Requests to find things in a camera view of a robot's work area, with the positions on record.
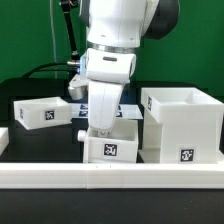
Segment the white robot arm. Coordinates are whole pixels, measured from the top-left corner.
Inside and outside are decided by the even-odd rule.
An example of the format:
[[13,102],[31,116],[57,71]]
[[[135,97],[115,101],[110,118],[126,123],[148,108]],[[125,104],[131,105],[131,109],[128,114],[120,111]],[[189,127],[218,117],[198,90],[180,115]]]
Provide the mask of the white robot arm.
[[69,83],[69,91],[88,89],[88,124],[99,136],[113,129],[141,40],[165,37],[176,26],[179,13],[179,0],[80,1],[88,47],[82,72]]

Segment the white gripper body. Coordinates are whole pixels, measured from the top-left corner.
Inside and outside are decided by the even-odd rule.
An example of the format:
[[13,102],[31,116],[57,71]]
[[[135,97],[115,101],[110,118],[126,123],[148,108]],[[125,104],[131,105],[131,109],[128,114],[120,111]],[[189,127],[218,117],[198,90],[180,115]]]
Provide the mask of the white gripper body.
[[136,64],[133,53],[110,53],[89,48],[80,75],[69,83],[73,99],[81,99],[88,88],[88,123],[97,131],[111,131],[124,86],[130,82]]

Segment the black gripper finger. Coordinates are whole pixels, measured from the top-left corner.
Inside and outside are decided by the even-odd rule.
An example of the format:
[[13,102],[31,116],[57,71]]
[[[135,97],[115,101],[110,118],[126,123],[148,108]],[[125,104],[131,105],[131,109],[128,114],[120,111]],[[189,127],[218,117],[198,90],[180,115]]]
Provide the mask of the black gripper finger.
[[103,130],[98,131],[99,137],[107,137],[108,135],[109,135],[108,131],[103,131]]

